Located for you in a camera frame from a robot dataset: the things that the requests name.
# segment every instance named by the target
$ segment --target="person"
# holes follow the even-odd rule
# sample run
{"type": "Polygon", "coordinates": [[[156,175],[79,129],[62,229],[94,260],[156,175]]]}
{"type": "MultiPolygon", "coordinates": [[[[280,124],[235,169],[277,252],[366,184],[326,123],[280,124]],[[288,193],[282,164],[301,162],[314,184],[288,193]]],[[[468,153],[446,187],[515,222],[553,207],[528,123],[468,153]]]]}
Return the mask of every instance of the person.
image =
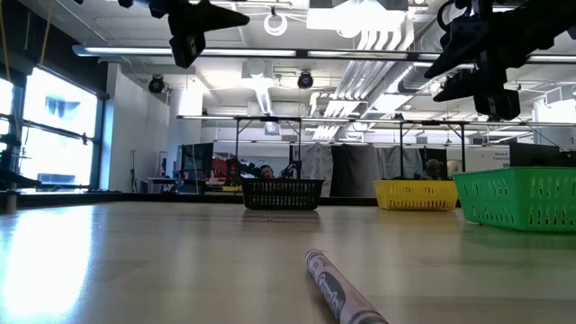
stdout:
{"type": "Polygon", "coordinates": [[[269,165],[263,165],[260,167],[260,177],[274,179],[274,170],[269,165]]]}
{"type": "Polygon", "coordinates": [[[422,179],[442,180],[442,164],[438,160],[431,158],[426,162],[426,170],[424,170],[422,179]]]}

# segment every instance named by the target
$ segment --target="yellow basket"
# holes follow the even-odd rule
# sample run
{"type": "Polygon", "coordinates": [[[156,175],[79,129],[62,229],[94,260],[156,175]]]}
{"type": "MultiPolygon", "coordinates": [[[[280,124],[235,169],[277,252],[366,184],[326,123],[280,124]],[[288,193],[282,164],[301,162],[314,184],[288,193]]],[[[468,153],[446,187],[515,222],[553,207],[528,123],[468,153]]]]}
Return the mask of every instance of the yellow basket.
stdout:
{"type": "Polygon", "coordinates": [[[451,211],[458,192],[453,181],[374,181],[378,206],[387,210],[451,211]]]}

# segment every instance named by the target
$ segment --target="ceiling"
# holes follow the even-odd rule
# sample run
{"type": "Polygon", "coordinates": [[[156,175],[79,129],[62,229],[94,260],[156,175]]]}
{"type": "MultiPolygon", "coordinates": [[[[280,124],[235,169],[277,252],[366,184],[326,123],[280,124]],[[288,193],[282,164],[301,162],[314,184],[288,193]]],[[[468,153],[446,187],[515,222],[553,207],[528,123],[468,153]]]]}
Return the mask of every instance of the ceiling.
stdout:
{"type": "MultiPolygon", "coordinates": [[[[170,33],[167,18],[162,20],[151,18],[149,10],[134,5],[124,9],[111,0],[85,0],[83,5],[77,5],[73,0],[54,0],[53,23],[79,42],[86,45],[116,45],[116,46],[162,46],[167,45],[170,33]]],[[[49,0],[21,0],[35,13],[47,17],[49,0]]],[[[308,9],[308,0],[291,1],[292,9],[278,9],[279,13],[304,15],[308,9]]],[[[437,8],[443,0],[427,0],[429,10],[418,13],[415,17],[416,34],[431,20],[435,19],[437,8]]],[[[275,37],[263,28],[268,8],[239,7],[243,14],[251,15],[251,22],[241,28],[230,28],[222,31],[206,33],[208,47],[248,47],[248,48],[284,48],[284,49],[355,49],[359,37],[346,39],[334,31],[317,31],[306,29],[306,23],[289,19],[288,29],[282,36],[275,37]]],[[[555,53],[576,53],[576,41],[566,34],[556,40],[551,49],[555,53]]],[[[204,97],[204,105],[211,108],[227,106],[246,106],[247,102],[256,100],[253,90],[242,87],[241,67],[244,59],[240,58],[198,58],[193,66],[196,75],[200,76],[206,86],[211,89],[204,97]]],[[[330,89],[338,86],[345,74],[347,61],[329,60],[296,60],[273,59],[274,72],[282,76],[270,89],[273,101],[307,103],[312,91],[330,89]],[[308,69],[314,76],[314,88],[308,91],[299,90],[296,81],[301,70],[308,69]]],[[[123,70],[132,74],[134,79],[140,79],[145,85],[151,79],[151,71],[172,67],[171,58],[131,58],[130,64],[123,70]]],[[[181,74],[166,75],[166,81],[173,85],[185,85],[186,71],[181,74]]],[[[574,66],[525,66],[508,71],[510,81],[529,80],[530,85],[523,85],[525,91],[546,86],[549,81],[576,82],[576,67],[574,66]]],[[[430,112],[460,112],[464,115],[474,113],[473,102],[470,99],[450,103],[434,103],[431,96],[416,96],[409,102],[411,115],[430,112]]],[[[523,111],[529,114],[531,103],[523,104],[523,111]]]]}

